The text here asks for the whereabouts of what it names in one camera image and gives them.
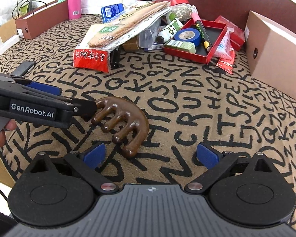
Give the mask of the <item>packaged brown insole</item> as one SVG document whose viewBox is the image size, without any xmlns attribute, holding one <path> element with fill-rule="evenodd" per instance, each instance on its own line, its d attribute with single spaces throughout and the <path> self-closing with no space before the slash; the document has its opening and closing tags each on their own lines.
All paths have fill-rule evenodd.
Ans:
<svg viewBox="0 0 296 237">
<path fill-rule="evenodd" d="M 166 1 L 137 2 L 106 22 L 88 45 L 110 51 L 150 27 L 169 10 Z"/>
</svg>

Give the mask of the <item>pink capped black marker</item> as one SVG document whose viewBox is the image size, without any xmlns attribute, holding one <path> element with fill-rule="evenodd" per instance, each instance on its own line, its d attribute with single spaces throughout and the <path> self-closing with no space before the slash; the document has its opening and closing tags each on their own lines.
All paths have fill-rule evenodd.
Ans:
<svg viewBox="0 0 296 237">
<path fill-rule="evenodd" d="M 203 25 L 201 18 L 199 17 L 197 12 L 192 12 L 191 16 L 192 16 L 192 19 L 195 23 L 196 28 L 200 32 L 201 41 L 202 41 L 202 44 L 203 44 L 205 50 L 207 52 L 210 52 L 210 50 L 212 49 L 212 44 L 210 42 L 207 32 L 205 31 L 205 27 Z"/>
</svg>

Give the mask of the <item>red snack package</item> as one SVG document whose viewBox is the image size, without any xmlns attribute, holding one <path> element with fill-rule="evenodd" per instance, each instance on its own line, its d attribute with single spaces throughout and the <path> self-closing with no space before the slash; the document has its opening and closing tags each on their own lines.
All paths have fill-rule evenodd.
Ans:
<svg viewBox="0 0 296 237">
<path fill-rule="evenodd" d="M 102 28 L 104 24 L 93 24 L 88 29 L 81 43 L 73 52 L 73 67 L 82 69 L 91 69 L 104 73 L 118 69 L 120 65 L 120 47 L 112 51 L 106 51 L 99 48 L 90 48 L 89 40 Z"/>
</svg>

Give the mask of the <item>open brown box at left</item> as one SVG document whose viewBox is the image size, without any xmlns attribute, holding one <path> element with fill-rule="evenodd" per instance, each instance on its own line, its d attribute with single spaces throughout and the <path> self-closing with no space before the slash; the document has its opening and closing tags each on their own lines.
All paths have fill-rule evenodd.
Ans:
<svg viewBox="0 0 296 237">
<path fill-rule="evenodd" d="M 68 1 L 57 0 L 43 5 L 15 20 L 21 39 L 32 40 L 49 28 L 69 19 Z"/>
</svg>

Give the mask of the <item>pink thermos bottle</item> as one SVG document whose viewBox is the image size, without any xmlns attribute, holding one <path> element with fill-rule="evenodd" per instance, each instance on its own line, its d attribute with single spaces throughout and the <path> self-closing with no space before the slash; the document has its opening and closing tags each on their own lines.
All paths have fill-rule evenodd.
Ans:
<svg viewBox="0 0 296 237">
<path fill-rule="evenodd" d="M 69 20 L 81 17 L 81 0 L 68 0 Z"/>
</svg>

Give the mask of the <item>blue plastic case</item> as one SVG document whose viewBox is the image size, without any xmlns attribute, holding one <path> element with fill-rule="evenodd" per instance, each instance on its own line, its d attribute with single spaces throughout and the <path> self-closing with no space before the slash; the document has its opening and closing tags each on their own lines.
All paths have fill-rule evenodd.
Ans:
<svg viewBox="0 0 296 237">
<path fill-rule="evenodd" d="M 124 10 L 122 3 L 112 4 L 101 8 L 101 17 L 103 23 L 111 20 L 117 14 L 121 13 Z"/>
</svg>

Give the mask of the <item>red plastic packet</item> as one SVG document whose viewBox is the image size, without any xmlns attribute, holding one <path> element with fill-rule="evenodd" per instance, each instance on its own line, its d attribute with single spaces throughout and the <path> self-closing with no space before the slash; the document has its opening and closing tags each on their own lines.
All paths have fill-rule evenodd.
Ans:
<svg viewBox="0 0 296 237">
<path fill-rule="evenodd" d="M 235 52 L 239 51 L 245 43 L 244 31 L 223 16 L 218 16 L 215 22 L 227 25 L 227 32 L 214 53 L 214 57 L 219 59 L 216 66 L 232 75 Z"/>
</svg>

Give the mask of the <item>clear plastic bag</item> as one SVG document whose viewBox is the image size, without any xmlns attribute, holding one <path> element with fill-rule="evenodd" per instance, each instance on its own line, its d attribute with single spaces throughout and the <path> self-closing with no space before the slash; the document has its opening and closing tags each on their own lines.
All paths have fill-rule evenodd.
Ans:
<svg viewBox="0 0 296 237">
<path fill-rule="evenodd" d="M 139 46 L 143 49 L 151 48 L 155 44 L 157 35 L 165 28 L 164 21 L 159 18 L 150 27 L 139 34 Z"/>
</svg>

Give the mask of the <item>small green box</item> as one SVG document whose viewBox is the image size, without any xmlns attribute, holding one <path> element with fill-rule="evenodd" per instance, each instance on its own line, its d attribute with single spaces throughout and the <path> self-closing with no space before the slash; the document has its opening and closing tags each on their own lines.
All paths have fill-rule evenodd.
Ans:
<svg viewBox="0 0 296 237">
<path fill-rule="evenodd" d="M 192 42 L 169 40 L 164 44 L 164 47 L 169 49 L 184 51 L 191 54 L 196 53 L 195 44 Z"/>
</svg>

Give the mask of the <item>large brown cardboard box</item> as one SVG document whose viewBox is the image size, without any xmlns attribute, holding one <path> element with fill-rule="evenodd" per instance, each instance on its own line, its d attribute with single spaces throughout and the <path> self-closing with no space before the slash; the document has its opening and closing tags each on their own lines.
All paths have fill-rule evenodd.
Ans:
<svg viewBox="0 0 296 237">
<path fill-rule="evenodd" d="M 296 100 L 296 34 L 250 11 L 244 35 L 252 77 Z"/>
</svg>

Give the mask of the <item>blue tape roll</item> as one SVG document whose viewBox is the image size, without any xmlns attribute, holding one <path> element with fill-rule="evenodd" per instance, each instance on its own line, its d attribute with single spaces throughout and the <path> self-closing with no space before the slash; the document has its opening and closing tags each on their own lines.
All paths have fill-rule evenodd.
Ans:
<svg viewBox="0 0 296 237">
<path fill-rule="evenodd" d="M 179 30 L 175 35 L 174 39 L 178 41 L 192 42 L 195 46 L 199 46 L 201 42 L 200 32 L 195 28 L 186 28 Z"/>
</svg>

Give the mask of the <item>red shallow tray box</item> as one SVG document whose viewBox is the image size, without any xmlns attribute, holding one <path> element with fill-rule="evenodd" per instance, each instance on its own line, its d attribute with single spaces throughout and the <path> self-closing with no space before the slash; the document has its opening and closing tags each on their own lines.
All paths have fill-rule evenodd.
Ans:
<svg viewBox="0 0 296 237">
<path fill-rule="evenodd" d="M 207 51 L 203 45 L 203 40 L 201 38 L 200 32 L 197 30 L 195 23 L 192 19 L 185 23 L 180 31 L 178 31 L 174 37 L 173 41 L 191 41 L 195 45 L 195 53 L 189 51 L 183 51 L 176 49 L 175 45 L 164 47 L 164 52 L 169 55 L 177 56 L 193 62 L 198 62 L 202 64 L 208 64 L 210 60 L 214 57 L 214 53 L 218 48 L 220 42 L 228 31 L 227 25 L 224 23 L 218 23 L 208 20 L 202 20 L 205 32 L 207 33 L 212 48 Z"/>
</svg>

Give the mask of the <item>white green tube bottle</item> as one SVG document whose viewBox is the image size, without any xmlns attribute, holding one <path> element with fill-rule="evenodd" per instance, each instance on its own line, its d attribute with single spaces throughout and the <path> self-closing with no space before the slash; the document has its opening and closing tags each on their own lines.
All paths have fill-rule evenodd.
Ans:
<svg viewBox="0 0 296 237">
<path fill-rule="evenodd" d="M 158 44 L 165 44 L 183 27 L 178 18 L 174 18 L 156 37 Z"/>
</svg>

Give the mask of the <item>red lidded jar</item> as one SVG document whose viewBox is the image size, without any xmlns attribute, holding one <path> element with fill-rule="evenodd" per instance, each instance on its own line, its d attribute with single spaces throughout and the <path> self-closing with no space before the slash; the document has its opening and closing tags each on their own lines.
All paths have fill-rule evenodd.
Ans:
<svg viewBox="0 0 296 237">
<path fill-rule="evenodd" d="M 177 18 L 181 22 L 192 18 L 192 13 L 197 13 L 194 5 L 191 5 L 188 0 L 171 0 L 169 19 Z"/>
</svg>

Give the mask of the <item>dark brown headboard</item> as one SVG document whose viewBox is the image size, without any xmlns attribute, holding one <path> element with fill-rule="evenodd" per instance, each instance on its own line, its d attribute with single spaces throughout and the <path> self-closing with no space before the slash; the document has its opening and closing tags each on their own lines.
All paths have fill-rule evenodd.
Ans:
<svg viewBox="0 0 296 237">
<path fill-rule="evenodd" d="M 250 11 L 257 12 L 296 34 L 296 4 L 291 0 L 188 0 L 200 17 L 215 20 L 219 15 L 241 29 L 245 28 Z"/>
</svg>

